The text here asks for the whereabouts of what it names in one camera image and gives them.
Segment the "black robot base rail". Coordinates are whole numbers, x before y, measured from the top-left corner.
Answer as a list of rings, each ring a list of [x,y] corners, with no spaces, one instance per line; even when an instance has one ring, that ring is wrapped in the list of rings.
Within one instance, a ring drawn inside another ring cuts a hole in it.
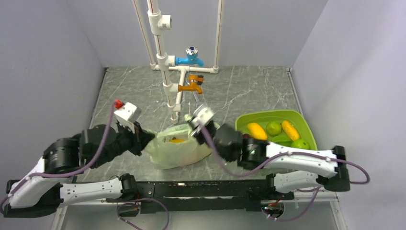
[[[117,201],[142,199],[140,212],[152,214],[163,208],[151,199],[164,204],[169,211],[234,210],[260,211],[273,200],[293,200],[294,193],[276,192],[270,180],[228,181],[137,181],[135,189],[125,190]]]

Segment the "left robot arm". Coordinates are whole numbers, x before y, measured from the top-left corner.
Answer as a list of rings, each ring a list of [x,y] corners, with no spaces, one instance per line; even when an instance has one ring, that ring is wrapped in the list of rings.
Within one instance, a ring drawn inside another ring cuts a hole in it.
[[[43,153],[22,179],[9,180],[0,211],[6,218],[38,218],[60,207],[101,198],[132,201],[140,197],[135,177],[125,173],[104,182],[73,182],[87,169],[98,168],[128,151],[140,156],[155,134],[135,125],[115,130],[97,125],[69,138],[60,138]]]

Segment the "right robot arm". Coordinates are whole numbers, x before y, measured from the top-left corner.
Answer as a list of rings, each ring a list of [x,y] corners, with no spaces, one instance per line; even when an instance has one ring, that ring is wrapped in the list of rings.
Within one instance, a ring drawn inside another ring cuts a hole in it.
[[[323,187],[332,192],[350,190],[350,177],[345,164],[343,146],[331,150],[305,150],[287,147],[274,142],[245,138],[240,131],[229,125],[215,128],[213,122],[200,125],[188,122],[199,144],[207,144],[222,161],[236,161],[248,172],[246,177],[260,169],[288,169],[287,174],[273,174],[264,185],[264,194],[277,198],[292,190],[307,187]]]

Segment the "light green plastic bag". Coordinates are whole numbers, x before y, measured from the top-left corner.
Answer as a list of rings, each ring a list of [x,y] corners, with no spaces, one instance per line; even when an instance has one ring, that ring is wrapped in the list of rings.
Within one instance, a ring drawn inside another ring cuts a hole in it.
[[[207,145],[199,145],[190,136],[191,127],[187,123],[169,127],[155,134],[155,138],[144,148],[156,169],[166,170],[188,166],[199,162],[212,153]],[[181,138],[182,143],[171,143],[173,138]]]

